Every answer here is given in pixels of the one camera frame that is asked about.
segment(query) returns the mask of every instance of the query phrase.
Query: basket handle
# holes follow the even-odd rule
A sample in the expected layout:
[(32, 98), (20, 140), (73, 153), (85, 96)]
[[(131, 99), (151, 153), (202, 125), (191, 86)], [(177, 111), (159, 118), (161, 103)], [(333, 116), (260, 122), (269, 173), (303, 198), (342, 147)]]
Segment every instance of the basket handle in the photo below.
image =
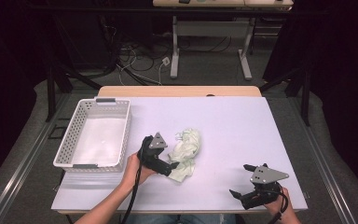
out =
[(98, 164), (74, 164), (77, 169), (98, 169)]
[(97, 105), (116, 105), (116, 98), (95, 97)]

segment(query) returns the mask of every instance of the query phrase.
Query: white plastic basket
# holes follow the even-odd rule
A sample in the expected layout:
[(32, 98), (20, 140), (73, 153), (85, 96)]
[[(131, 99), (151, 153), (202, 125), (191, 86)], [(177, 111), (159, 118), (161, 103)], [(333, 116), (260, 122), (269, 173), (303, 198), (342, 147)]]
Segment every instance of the white plastic basket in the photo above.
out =
[(121, 172), (130, 124), (129, 100), (80, 100), (54, 166), (66, 172)]

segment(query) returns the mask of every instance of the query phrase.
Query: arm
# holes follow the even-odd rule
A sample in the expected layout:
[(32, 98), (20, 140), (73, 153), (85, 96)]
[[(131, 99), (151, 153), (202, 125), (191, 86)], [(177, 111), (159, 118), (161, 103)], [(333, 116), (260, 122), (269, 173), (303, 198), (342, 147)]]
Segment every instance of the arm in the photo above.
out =
[[(134, 153), (127, 160), (126, 170), (120, 184), (76, 223), (107, 223), (121, 203), (132, 192), (138, 168), (139, 160), (136, 157), (136, 153)], [(144, 183), (152, 174), (155, 174), (155, 172), (143, 167), (139, 184)]]
[[(286, 195), (287, 199), (289, 200), (289, 205), (287, 206), (286, 211), (282, 213), (281, 220), (279, 220), (278, 223), (282, 223), (282, 224), (301, 223), (296, 216), (295, 210), (293, 209), (292, 202), (289, 197), (289, 191), (286, 188), (282, 188), (282, 192), (284, 195)], [(283, 197), (280, 195), (275, 202), (264, 204), (264, 206), (267, 208), (270, 214), (275, 216), (281, 210), (282, 200)]]

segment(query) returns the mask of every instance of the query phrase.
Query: gray floor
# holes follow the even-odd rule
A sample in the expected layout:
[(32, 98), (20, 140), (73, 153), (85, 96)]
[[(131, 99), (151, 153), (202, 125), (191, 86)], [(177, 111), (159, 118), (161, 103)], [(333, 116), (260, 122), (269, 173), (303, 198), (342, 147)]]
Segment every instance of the gray floor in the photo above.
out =
[[(221, 40), (184, 38), (180, 44), (187, 50), (208, 50)], [(170, 79), (170, 67), (162, 66), (161, 82), (164, 85), (261, 86), (264, 84), (261, 77), (274, 43), (275, 38), (271, 37), (258, 37), (255, 40), (254, 54), (248, 56), (254, 76), (252, 81), (244, 80), (241, 74), (237, 55), (241, 40), (229, 42), (227, 38), (215, 49), (224, 49), (229, 44), (223, 52), (182, 50), (179, 77)], [(154, 64), (137, 49), (138, 59), (132, 67), (142, 70), (152, 65), (152, 68), (136, 73), (158, 80), (161, 59), (171, 57), (170, 49), (166, 52), (163, 47), (169, 44), (161, 42), (156, 46), (154, 54), (161, 57)], [(126, 60), (127, 56), (122, 55), (121, 59)], [(125, 73), (120, 75), (118, 70), (94, 80), (101, 85), (138, 85)], [(97, 91), (77, 80), (73, 79), (72, 83), (75, 89), (71, 94), (57, 93), (59, 111), (50, 123), (44, 121), (47, 117), (46, 82), (35, 87), (38, 97), (33, 114), (0, 169), (0, 223), (67, 223), (65, 216), (50, 210), (55, 195), (53, 188), (61, 174), (61, 170), (52, 165), (52, 160), (61, 140), (48, 138), (48, 135), (54, 126), (67, 125), (78, 100), (97, 94)], [(299, 218), (303, 223), (358, 223), (358, 181), (330, 142), (321, 101), (313, 94), (310, 97), (311, 126), (306, 127), (298, 116), (299, 98), (286, 98), (282, 92), (284, 87), (285, 83), (276, 86), (265, 92), (264, 96), (268, 99), (300, 186), (309, 195), (309, 210), (298, 212)], [(269, 221), (267, 214), (245, 215), (244, 218), (246, 223)]]

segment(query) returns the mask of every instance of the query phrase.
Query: white tabletop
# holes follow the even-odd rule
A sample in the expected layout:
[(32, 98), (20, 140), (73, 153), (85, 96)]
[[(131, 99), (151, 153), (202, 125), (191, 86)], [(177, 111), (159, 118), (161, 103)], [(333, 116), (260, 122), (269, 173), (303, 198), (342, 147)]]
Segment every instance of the white tabletop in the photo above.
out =
[(189, 4), (179, 0), (153, 0), (155, 7), (290, 7), (292, 0), (191, 0)]
[[(285, 172), (280, 183), (289, 189), (293, 207), (307, 209), (275, 121), (263, 97), (133, 97), (127, 156), (136, 152), (145, 136), (160, 132), (168, 144), (160, 158), (177, 144), (175, 135), (186, 128), (201, 134), (196, 168), (183, 183), (152, 175), (139, 188), (135, 213), (243, 213), (241, 202), (229, 189), (242, 194), (254, 189), (252, 172), (244, 164), (262, 165)], [(122, 173), (67, 173), (51, 209), (84, 212), (106, 197)], [(125, 211), (129, 198), (118, 208)], [(263, 206), (251, 209), (265, 210)]]
[(245, 7), (244, 0), (191, 0), (189, 4), (179, 0), (153, 0), (155, 7)]

